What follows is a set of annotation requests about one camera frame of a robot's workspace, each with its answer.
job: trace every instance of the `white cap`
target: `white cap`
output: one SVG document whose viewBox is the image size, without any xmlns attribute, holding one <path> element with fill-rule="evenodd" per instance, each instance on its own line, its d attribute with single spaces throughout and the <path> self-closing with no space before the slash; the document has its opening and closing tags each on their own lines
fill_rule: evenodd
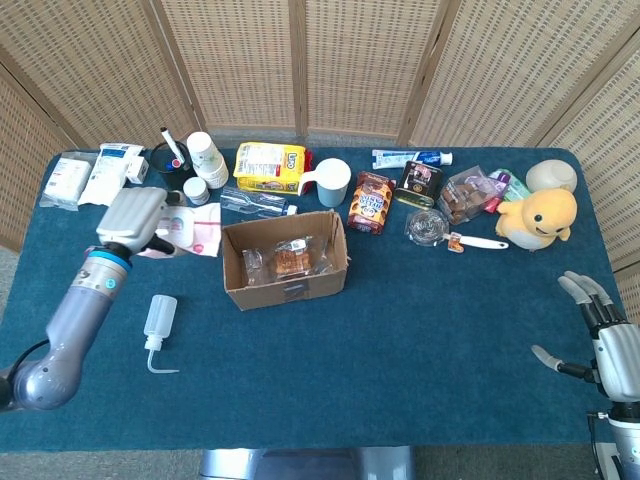
<svg viewBox="0 0 640 480">
<path fill-rule="evenodd" d="M 147 341 L 144 344 L 144 348 L 157 352 L 162 348 L 162 337 L 160 335 L 147 336 Z"/>
<path fill-rule="evenodd" d="M 184 194 L 189 198 L 198 198 L 207 193 L 207 183 L 200 177 L 191 177 L 182 186 Z"/>
<path fill-rule="evenodd" d="M 453 153 L 440 152 L 440 165 L 451 165 L 453 163 Z"/>
</svg>

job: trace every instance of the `stuffed duck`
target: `stuffed duck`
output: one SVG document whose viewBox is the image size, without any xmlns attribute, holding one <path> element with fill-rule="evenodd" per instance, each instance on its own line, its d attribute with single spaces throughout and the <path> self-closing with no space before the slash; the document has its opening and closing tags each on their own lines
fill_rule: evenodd
<svg viewBox="0 0 640 480">
<path fill-rule="evenodd" d="M 502 202 L 498 212 L 496 233 L 533 252 L 548 247 L 556 237 L 565 242 L 569 239 L 578 205 L 571 192 L 550 188 L 524 200 Z"/>
</svg>

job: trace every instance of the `white mug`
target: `white mug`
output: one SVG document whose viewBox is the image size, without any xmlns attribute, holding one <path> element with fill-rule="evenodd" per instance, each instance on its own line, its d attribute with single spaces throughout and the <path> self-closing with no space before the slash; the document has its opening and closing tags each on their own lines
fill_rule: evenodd
<svg viewBox="0 0 640 480">
<path fill-rule="evenodd" d="M 339 158 L 327 158 L 321 161 L 315 170 L 300 176 L 298 195 L 302 195 L 305 183 L 316 182 L 320 203 L 329 208 L 337 207 L 344 201 L 349 180 L 351 180 L 349 165 Z"/>
</svg>

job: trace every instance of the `black can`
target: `black can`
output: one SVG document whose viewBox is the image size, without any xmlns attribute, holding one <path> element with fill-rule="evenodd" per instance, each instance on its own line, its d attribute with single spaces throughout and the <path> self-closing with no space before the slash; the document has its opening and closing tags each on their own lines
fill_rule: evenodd
<svg viewBox="0 0 640 480">
<path fill-rule="evenodd" d="M 431 208 L 442 183 L 442 170 L 431 165 L 408 161 L 394 197 L 418 208 Z"/>
</svg>

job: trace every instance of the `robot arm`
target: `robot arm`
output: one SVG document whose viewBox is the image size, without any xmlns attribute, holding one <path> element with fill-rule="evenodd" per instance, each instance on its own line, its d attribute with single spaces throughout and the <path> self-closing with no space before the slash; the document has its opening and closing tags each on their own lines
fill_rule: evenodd
<svg viewBox="0 0 640 480">
<path fill-rule="evenodd" d="M 88 254 L 47 325 L 49 352 L 0 371 L 0 412 L 50 410 L 75 395 L 84 357 L 131 270 L 130 257 L 146 248 L 174 252 L 155 235 L 166 201 L 159 188 L 121 190 L 98 226 L 102 247 Z"/>
<path fill-rule="evenodd" d="M 606 291 L 589 277 L 565 272 L 560 286 L 580 307 L 596 354 L 593 368 L 564 363 L 542 347 L 533 352 L 560 373 L 596 383 L 612 401 L 640 401 L 640 328 L 626 321 Z"/>
<path fill-rule="evenodd" d="M 596 354 L 592 368 L 564 363 L 542 347 L 533 353 L 546 366 L 596 383 L 613 402 L 608 413 L 589 413 L 591 444 L 600 478 L 604 478 L 595 447 L 595 420 L 607 418 L 618 455 L 612 459 L 621 480 L 640 480 L 640 327 L 627 322 L 607 292 L 589 277 L 565 272 L 560 286 L 580 306 Z"/>
</svg>

